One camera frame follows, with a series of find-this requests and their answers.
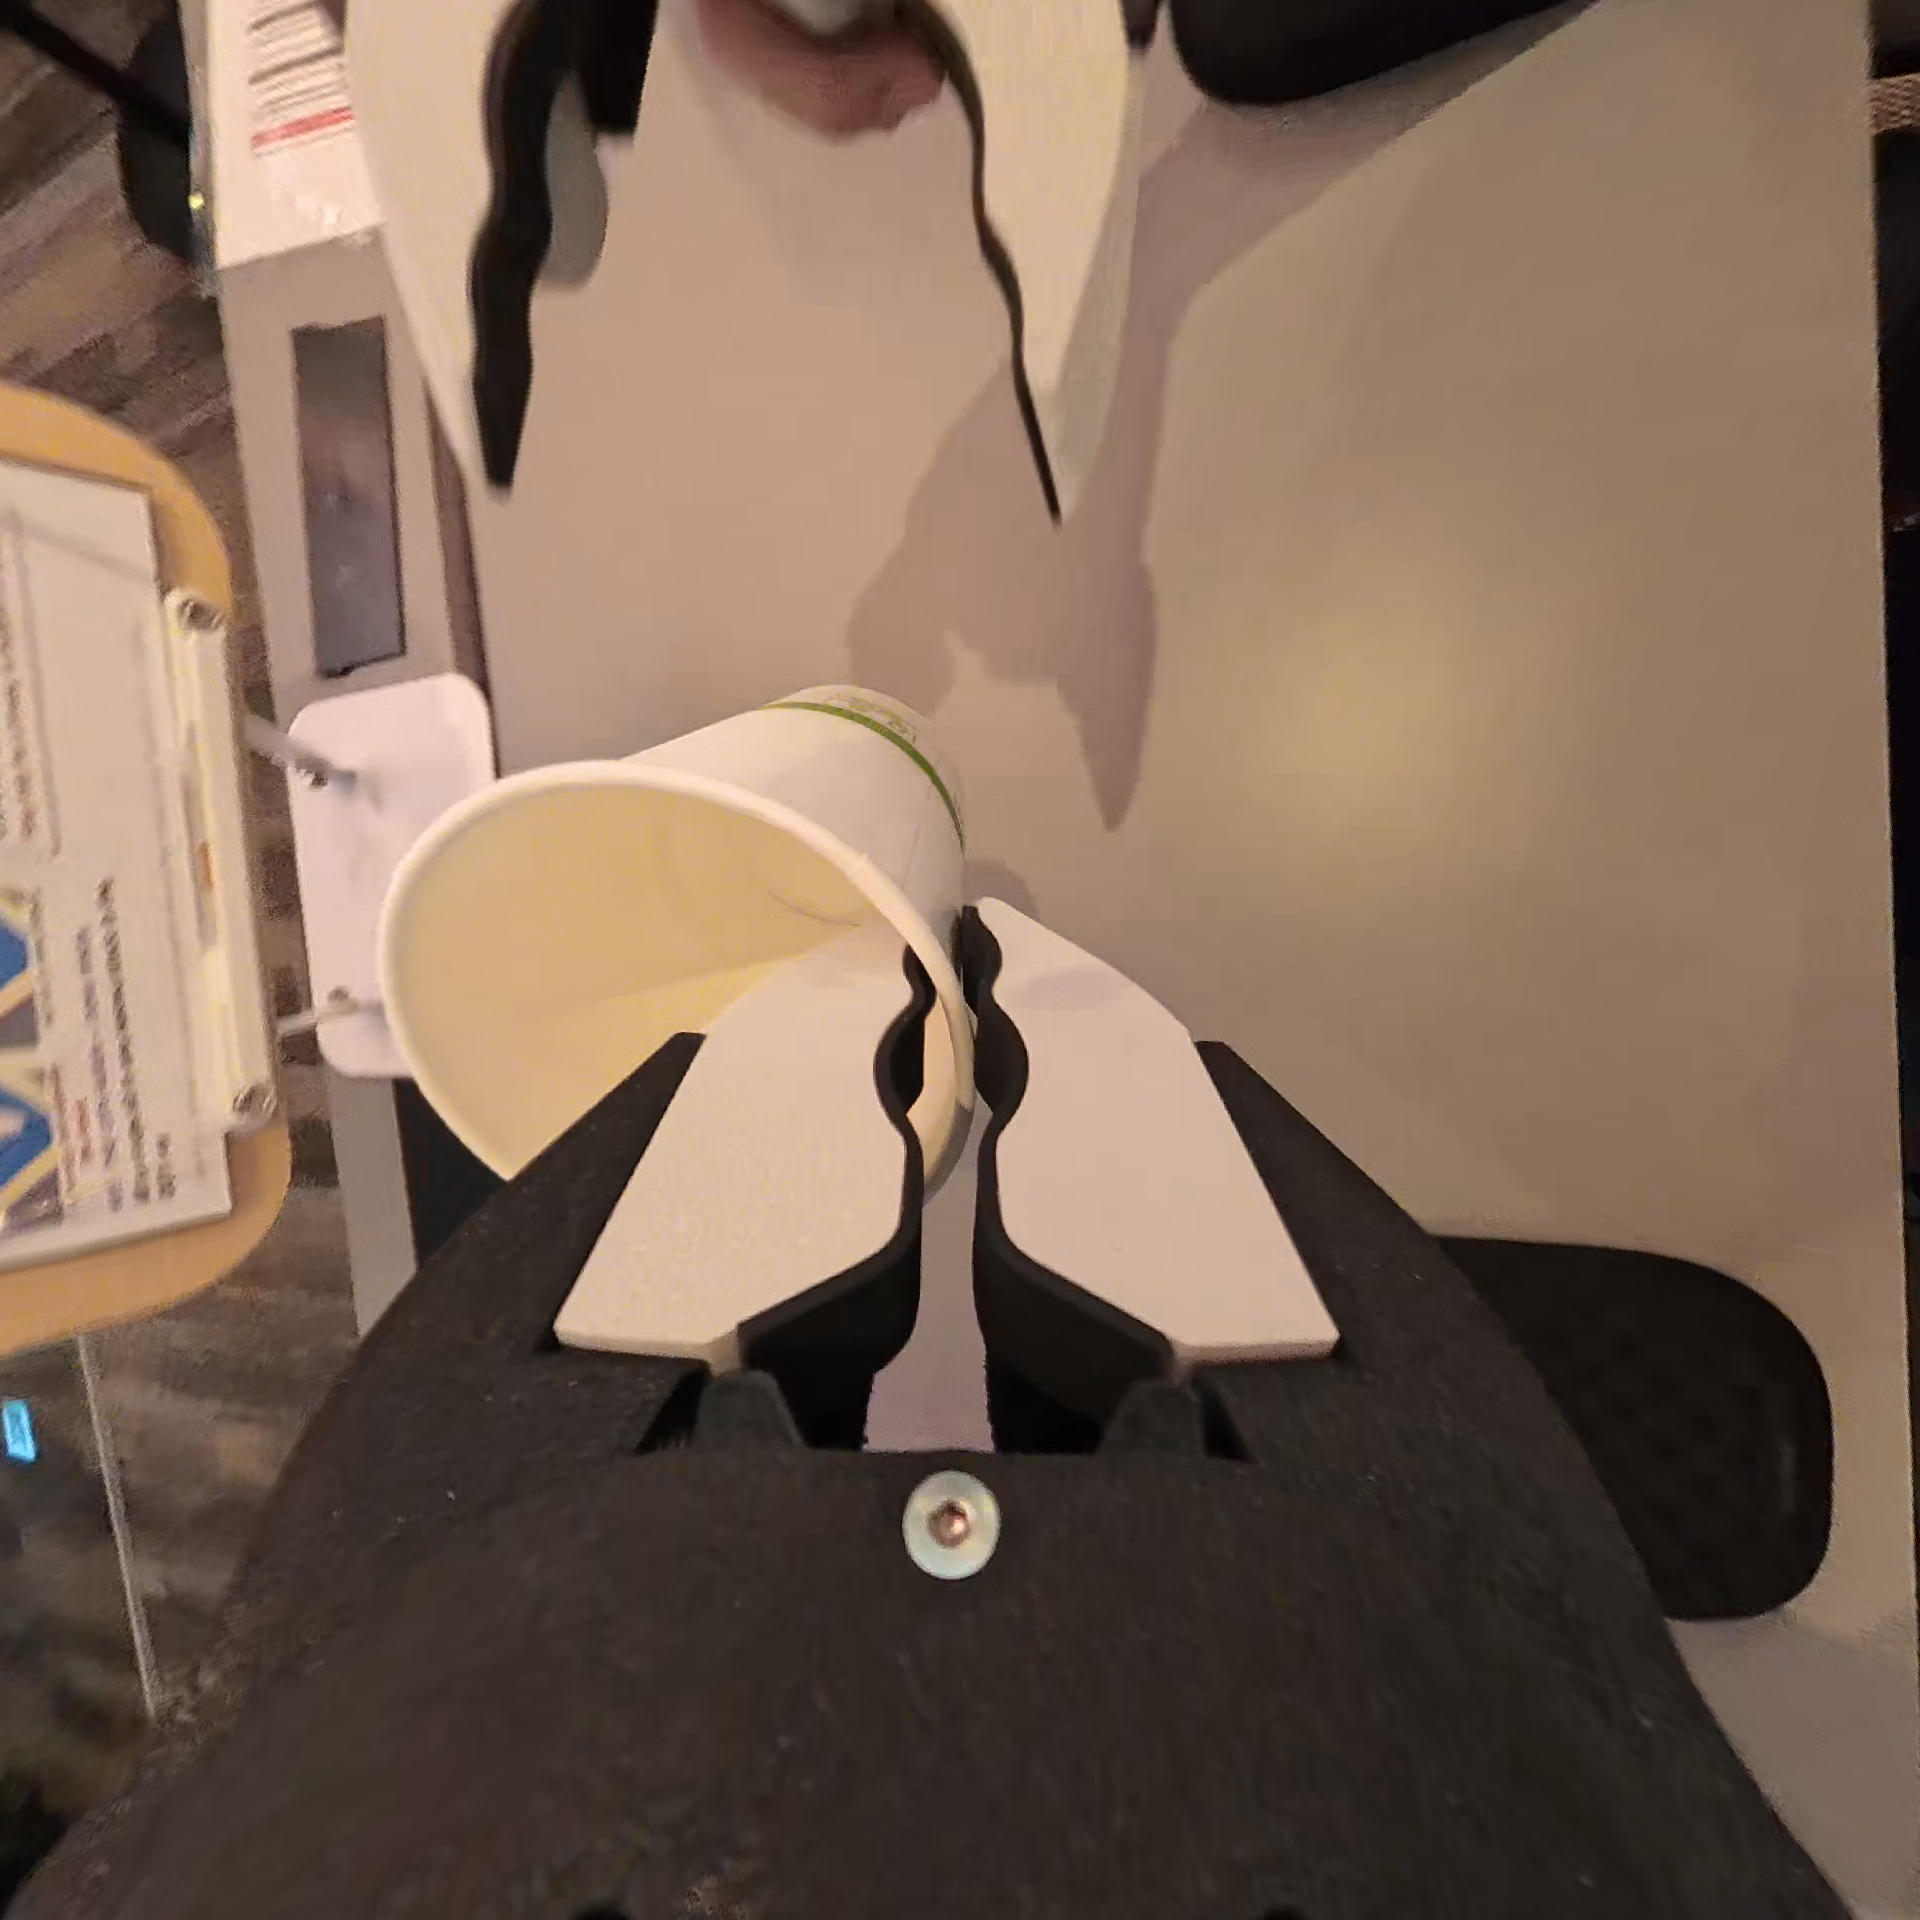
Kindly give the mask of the black sign stand with pole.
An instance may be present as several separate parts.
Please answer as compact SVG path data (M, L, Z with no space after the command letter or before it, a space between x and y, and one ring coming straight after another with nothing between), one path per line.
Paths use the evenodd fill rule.
M191 273L202 268L202 214L185 34L179 2L158 2L123 78L147 102L118 110L118 168L137 233Z

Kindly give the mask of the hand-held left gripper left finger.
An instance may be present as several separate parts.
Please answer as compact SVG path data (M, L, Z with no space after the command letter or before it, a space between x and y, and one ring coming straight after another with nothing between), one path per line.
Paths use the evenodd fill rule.
M775 1380L816 1450L859 1450L920 1318L930 982L838 938L744 993L691 1056L555 1323L590 1353Z

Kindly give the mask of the person's right hand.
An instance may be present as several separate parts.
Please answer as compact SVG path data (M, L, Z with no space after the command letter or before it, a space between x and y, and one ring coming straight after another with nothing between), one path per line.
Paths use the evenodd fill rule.
M816 36L762 2L698 2L694 16L705 52L731 82L830 141L892 133L945 94L939 60L897 18Z

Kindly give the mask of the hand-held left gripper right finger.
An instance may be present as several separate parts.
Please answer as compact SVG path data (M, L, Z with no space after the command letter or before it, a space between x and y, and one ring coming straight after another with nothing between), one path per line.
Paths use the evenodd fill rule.
M1092 1451L1143 1385L1327 1360L1338 1323L1188 1027L1007 900L963 918L971 1294L1002 1451Z

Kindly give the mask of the wooden document stand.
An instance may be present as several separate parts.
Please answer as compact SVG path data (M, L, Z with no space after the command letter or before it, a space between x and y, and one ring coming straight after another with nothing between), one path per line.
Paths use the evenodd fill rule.
M147 442L14 385L2 397L6 465L97 478L152 500L184 864L196 914L199 1034L232 1173L232 1211L222 1218L22 1272L2 1261L2 1353L14 1355L160 1313L230 1275L281 1211L294 1147L258 933L247 712L222 532L185 475Z

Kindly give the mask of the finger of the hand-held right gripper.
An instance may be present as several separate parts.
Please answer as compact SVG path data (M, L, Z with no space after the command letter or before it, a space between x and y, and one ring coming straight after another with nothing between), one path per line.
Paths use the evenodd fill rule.
M343 48L401 315L465 480L514 488L536 307L609 237L656 2L352 2Z
M1130 304L1146 44L1122 2L937 2L928 40L971 141L976 237L1047 515L1068 522L1107 436Z

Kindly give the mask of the printed instruction sheet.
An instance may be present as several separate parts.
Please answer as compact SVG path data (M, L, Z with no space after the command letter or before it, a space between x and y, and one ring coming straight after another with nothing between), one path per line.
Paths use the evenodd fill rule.
M2 470L2 1261L234 1208L199 1034L152 500Z

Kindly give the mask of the white green-banded paper cup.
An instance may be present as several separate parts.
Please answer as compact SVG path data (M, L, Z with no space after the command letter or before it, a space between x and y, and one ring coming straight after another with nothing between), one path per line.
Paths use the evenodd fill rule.
M491 782L408 851L379 1006L426 1101L508 1181L679 1034L786 961L887 926L928 977L928 1178L974 1107L955 964L961 758L897 698L816 686L619 758Z

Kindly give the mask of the paper sheet in plastic sleeve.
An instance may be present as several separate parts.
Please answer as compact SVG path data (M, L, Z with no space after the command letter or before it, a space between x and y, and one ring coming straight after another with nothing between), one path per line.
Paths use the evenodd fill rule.
M206 5L202 90L217 273L371 240L377 195L331 5Z

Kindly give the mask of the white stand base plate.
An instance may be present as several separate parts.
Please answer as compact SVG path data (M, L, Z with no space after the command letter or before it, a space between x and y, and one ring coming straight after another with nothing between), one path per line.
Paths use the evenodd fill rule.
M404 857L496 776L484 693L462 675L343 693L303 708L279 748L290 793L311 1013L326 1067L408 1074L383 1010L377 933Z

